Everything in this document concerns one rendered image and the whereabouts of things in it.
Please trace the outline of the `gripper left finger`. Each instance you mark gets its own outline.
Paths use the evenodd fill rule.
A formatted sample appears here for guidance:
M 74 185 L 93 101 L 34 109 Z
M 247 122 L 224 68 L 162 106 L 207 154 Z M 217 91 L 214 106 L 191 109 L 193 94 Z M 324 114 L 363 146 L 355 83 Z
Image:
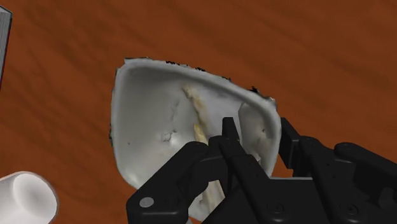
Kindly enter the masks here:
M 222 120 L 221 136 L 186 143 L 129 198 L 128 223 L 185 224 L 194 198 L 214 180 L 226 196 L 237 180 L 259 224 L 270 224 L 267 196 L 260 191 L 268 177 L 242 149 L 232 117 Z

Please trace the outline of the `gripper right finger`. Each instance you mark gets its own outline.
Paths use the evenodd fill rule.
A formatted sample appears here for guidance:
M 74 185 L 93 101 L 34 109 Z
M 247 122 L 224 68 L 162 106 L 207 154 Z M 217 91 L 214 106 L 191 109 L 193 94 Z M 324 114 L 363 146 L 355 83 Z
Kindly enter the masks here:
M 292 224 L 397 224 L 397 164 L 354 143 L 324 146 L 282 118 L 282 195 Z

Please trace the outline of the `white bowl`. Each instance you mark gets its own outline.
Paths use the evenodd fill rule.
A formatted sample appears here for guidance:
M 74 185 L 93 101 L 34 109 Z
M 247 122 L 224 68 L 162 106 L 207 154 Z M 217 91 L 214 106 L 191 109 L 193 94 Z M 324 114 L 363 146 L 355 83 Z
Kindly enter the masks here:
M 199 68 L 139 58 L 126 59 L 117 70 L 110 138 L 120 174 L 137 191 L 186 143 L 221 136 L 225 117 L 233 118 L 242 149 L 268 177 L 260 191 L 270 224 L 288 223 L 291 213 L 270 182 L 281 140 L 275 101 Z M 209 182 L 189 206 L 185 224 L 189 218 L 259 224 L 237 180 L 229 196 L 219 180 Z

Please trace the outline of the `white cup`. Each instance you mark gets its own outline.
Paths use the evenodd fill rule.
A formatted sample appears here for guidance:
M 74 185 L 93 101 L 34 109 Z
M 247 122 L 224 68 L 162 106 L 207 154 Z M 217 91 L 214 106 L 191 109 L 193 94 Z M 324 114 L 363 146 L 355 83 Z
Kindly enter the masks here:
M 51 184 L 34 172 L 0 178 L 0 224 L 51 224 L 59 199 Z

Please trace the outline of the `grey box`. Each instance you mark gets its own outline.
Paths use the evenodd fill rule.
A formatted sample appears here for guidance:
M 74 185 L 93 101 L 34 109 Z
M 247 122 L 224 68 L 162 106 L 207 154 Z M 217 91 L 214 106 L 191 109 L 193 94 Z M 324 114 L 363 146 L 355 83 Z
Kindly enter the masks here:
M 3 80 L 12 18 L 12 12 L 0 5 L 0 88 Z

